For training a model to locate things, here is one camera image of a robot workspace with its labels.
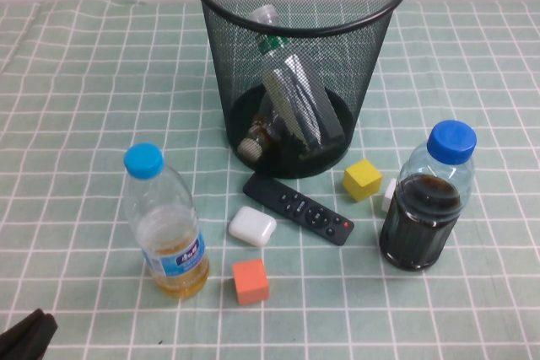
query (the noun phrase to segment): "white cube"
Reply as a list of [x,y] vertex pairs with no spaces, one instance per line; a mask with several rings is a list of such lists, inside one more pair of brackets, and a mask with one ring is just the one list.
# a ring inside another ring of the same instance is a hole
[[383,212],[388,212],[390,209],[390,203],[392,202],[392,198],[394,196],[394,190],[396,189],[396,179],[390,180],[390,184],[386,188],[385,195],[382,197],[382,207],[381,210]]
[[274,218],[251,207],[242,207],[229,225],[231,235],[259,248],[268,243],[275,230]]

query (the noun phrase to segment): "plastic bottle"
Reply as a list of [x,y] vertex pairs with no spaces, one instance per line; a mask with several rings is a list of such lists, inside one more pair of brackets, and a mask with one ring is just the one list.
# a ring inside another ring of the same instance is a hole
[[[262,6],[248,19],[279,25],[276,9]],[[305,145],[305,158],[344,140],[339,119],[324,83],[311,60],[291,50],[287,38],[257,35],[262,59],[262,83],[289,132]]]
[[256,162],[268,149],[279,143],[284,131],[283,120],[275,112],[272,101],[265,94],[246,137],[238,146],[238,153],[251,162]]
[[186,183],[151,143],[129,148],[124,165],[124,211],[155,282],[171,296],[193,296],[208,279],[209,263]]
[[394,266],[421,270],[439,259],[471,195],[476,143],[467,124],[442,121],[403,165],[379,239]]

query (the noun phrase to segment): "black object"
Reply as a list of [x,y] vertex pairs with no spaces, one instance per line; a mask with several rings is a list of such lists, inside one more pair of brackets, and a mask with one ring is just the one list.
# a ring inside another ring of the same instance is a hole
[[379,246],[396,267],[417,271],[439,259],[459,218],[459,192],[432,175],[411,175],[397,189],[382,226]]
[[[300,226],[339,246],[345,244],[354,229],[352,221],[264,174],[253,174],[244,185],[244,193],[263,206],[292,219]],[[283,195],[298,195],[298,202],[282,203],[279,197]]]
[[58,325],[51,314],[37,309],[0,335],[0,360],[40,360]]
[[[280,178],[321,173],[347,152],[393,10],[402,0],[201,0],[230,146],[236,153],[258,112],[262,54],[257,35],[287,37],[293,52],[307,56],[327,89],[345,138],[316,158],[299,159],[299,145],[284,140],[250,168]],[[272,4],[279,26],[247,18]]]

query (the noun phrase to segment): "blue bottle cap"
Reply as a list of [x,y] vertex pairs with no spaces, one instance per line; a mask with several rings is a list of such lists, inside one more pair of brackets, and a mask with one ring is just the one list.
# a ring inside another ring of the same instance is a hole
[[163,155],[152,143],[139,143],[129,148],[124,155],[127,172],[139,180],[148,180],[163,170]]
[[476,133],[461,121],[441,121],[431,130],[428,152],[443,164],[464,164],[476,147]]

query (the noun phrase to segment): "dark beverage bottle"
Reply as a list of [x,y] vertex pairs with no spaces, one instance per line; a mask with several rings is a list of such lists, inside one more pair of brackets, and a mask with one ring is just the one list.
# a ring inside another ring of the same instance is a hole
[[442,121],[403,165],[379,238],[394,266],[422,270],[439,259],[471,195],[476,143],[467,124]]

